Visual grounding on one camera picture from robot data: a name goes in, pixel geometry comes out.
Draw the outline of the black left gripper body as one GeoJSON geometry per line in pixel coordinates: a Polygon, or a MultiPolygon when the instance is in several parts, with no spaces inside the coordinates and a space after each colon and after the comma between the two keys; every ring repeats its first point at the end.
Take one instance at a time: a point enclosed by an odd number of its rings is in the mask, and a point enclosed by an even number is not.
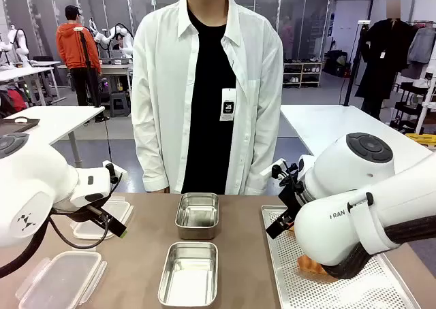
{"type": "Polygon", "coordinates": [[[110,198],[109,195],[104,196],[102,193],[94,193],[84,197],[85,204],[78,209],[58,209],[52,208],[51,214],[67,216],[77,223],[92,221],[94,223],[104,223],[104,218],[107,218],[106,211],[102,208],[110,198]]]}

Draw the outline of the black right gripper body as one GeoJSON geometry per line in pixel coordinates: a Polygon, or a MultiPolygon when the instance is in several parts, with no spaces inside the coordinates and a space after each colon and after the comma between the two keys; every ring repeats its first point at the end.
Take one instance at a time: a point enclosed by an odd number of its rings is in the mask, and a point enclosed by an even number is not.
{"type": "Polygon", "coordinates": [[[283,215],[290,218],[295,218],[300,209],[307,203],[303,197],[305,191],[303,183],[298,181],[297,177],[298,174],[294,172],[279,183],[279,186],[282,187],[279,199],[287,207],[283,215]]]}

